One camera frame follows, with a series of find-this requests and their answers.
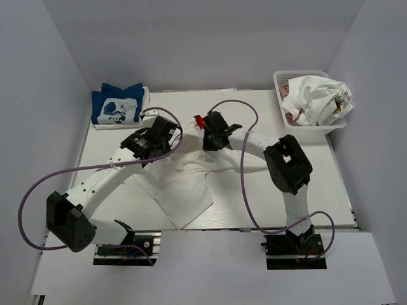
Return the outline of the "white t shirt red print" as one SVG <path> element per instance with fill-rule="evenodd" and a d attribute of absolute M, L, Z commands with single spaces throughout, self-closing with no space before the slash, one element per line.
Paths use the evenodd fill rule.
<path fill-rule="evenodd" d="M 169 157 L 148 164 L 134 179 L 155 200 L 176 229 L 183 229 L 213 200 L 205 176 L 240 171 L 240 151 L 204 151 L 203 130 L 193 118 L 183 124 L 183 139 Z"/>

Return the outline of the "pink t shirt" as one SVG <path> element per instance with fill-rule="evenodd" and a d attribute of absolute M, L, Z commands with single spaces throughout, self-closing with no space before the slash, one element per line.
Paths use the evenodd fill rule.
<path fill-rule="evenodd" d="M 281 107 L 283 108 L 287 122 L 292 125 L 292 126 L 299 126 L 297 119 L 298 116 L 300 115 L 299 110 L 295 110 L 294 106 L 290 103 L 288 95 L 289 95 L 289 84 L 284 83 L 279 85 L 279 91 L 280 91 L 280 96 L 282 99 L 282 105 Z"/>

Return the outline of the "white t shirt black lettering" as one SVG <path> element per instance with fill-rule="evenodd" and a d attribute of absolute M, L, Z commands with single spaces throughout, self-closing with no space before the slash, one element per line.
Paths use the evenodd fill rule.
<path fill-rule="evenodd" d="M 302 126 L 330 125 L 352 109 L 353 95 L 345 83 L 318 76 L 302 76 L 288 81 L 289 101 L 300 111 Z"/>

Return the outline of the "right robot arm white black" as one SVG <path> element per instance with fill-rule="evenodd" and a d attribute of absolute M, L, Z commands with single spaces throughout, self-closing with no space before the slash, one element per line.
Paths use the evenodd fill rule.
<path fill-rule="evenodd" d="M 277 139 L 245 131 L 242 125 L 229 126 L 217 111 L 204 117 L 195 116 L 195 121 L 203 130 L 204 151 L 231 149 L 241 152 L 241 182 L 244 182 L 245 153 L 265 161 L 273 184 L 283 196 L 287 239 L 300 251 L 315 232 L 307 199 L 313 168 L 296 138 L 286 135 Z"/>

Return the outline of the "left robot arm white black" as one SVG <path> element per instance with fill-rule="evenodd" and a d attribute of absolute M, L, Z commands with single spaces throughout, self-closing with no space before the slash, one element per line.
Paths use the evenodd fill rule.
<path fill-rule="evenodd" d="M 46 226 L 65 246 L 80 252 L 90 244 L 130 245 L 135 232 L 124 222 L 107 222 L 92 216 L 100 204 L 130 176 L 169 153 L 169 141 L 178 125 L 162 116 L 149 128 L 123 140 L 103 169 L 64 194 L 53 192 L 46 200 Z"/>

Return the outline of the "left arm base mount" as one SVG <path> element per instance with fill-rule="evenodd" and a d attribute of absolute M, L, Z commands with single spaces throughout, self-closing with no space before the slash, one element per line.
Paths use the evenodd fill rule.
<path fill-rule="evenodd" d="M 158 258 L 161 233 L 136 233 L 132 247 L 111 248 L 96 246 L 94 266 L 153 266 Z"/>

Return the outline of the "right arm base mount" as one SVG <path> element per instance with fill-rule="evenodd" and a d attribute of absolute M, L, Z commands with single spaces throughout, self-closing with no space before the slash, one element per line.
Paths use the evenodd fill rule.
<path fill-rule="evenodd" d="M 261 246 L 265 250 L 267 270 L 327 268 L 325 256 L 322 254 L 324 245 L 320 234 L 314 234 L 300 249 L 297 249 L 284 234 L 265 235 Z"/>

